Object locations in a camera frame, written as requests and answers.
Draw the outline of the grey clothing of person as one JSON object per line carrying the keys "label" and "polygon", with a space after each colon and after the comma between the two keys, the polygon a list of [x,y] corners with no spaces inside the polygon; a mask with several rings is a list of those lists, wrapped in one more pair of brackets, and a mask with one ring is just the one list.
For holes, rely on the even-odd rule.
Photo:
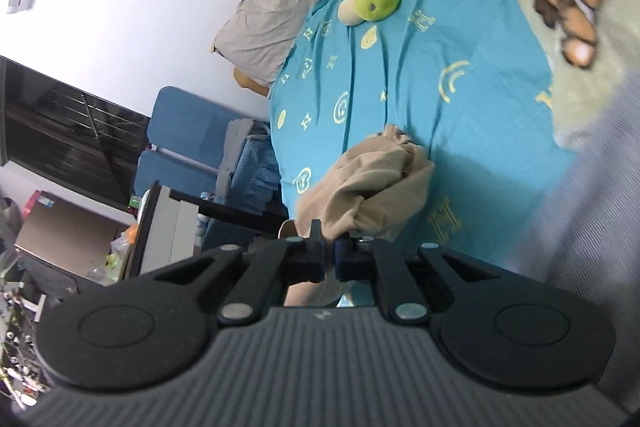
{"label": "grey clothing of person", "polygon": [[599,387],[624,409],[638,411],[638,70],[630,71],[506,266],[597,303],[616,332]]}

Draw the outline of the dark window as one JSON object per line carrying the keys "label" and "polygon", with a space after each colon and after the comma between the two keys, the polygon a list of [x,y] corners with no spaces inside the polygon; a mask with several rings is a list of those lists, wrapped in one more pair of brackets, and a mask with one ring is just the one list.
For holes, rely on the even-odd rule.
{"label": "dark window", "polygon": [[150,118],[3,57],[1,164],[128,207]]}

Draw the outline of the teal patterned bed sheet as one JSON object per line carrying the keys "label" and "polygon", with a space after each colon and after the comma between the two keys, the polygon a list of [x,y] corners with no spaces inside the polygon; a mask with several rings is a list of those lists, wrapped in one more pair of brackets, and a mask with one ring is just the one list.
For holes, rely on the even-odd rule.
{"label": "teal patterned bed sheet", "polygon": [[516,0],[400,0],[346,26],[320,0],[271,87],[284,205],[345,150],[396,124],[435,164],[426,207],[402,232],[506,265],[573,154],[553,140],[551,69]]}

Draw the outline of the blue covered chair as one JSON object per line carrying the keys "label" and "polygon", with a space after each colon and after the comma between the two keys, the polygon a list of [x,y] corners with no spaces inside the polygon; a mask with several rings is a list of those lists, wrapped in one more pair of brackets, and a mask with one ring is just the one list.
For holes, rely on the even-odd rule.
{"label": "blue covered chair", "polygon": [[157,182],[224,207],[200,213],[195,245],[208,249],[273,239],[286,219],[269,124],[177,87],[158,92],[132,182],[141,197]]}

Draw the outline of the grey pillow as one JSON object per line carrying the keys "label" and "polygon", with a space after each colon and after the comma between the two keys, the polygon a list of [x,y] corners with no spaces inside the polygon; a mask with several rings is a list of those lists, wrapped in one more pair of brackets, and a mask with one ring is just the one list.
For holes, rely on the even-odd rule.
{"label": "grey pillow", "polygon": [[241,0],[218,31],[212,52],[270,87],[304,20],[319,0]]}

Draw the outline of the green headed plush toy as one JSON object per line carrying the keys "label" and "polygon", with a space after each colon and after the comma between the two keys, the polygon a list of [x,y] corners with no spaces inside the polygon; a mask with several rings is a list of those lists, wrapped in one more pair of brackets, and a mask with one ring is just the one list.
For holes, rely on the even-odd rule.
{"label": "green headed plush toy", "polygon": [[398,9],[400,0],[343,0],[337,18],[346,26],[385,20]]}

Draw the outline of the white dining table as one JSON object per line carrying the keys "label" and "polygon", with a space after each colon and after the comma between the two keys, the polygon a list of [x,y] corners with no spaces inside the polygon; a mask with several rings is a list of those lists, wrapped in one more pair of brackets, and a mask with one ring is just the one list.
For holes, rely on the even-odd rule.
{"label": "white dining table", "polygon": [[137,236],[122,278],[140,277],[198,255],[198,217],[266,235],[276,235],[286,219],[281,213],[255,215],[209,202],[155,181],[141,199]]}

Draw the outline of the tan garment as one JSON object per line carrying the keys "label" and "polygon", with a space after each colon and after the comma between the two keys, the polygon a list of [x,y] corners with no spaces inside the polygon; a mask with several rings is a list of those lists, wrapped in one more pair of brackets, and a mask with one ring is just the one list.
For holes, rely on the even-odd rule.
{"label": "tan garment", "polygon": [[435,164],[394,124],[354,145],[298,200],[279,236],[310,235],[321,222],[329,245],[349,232],[393,241],[426,204]]}

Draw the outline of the cardboard box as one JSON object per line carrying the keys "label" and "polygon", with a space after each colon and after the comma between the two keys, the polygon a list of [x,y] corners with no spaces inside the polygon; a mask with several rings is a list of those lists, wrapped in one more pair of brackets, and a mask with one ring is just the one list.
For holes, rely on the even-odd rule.
{"label": "cardboard box", "polygon": [[17,250],[78,277],[103,269],[111,243],[126,230],[123,223],[48,192],[37,191],[25,210]]}

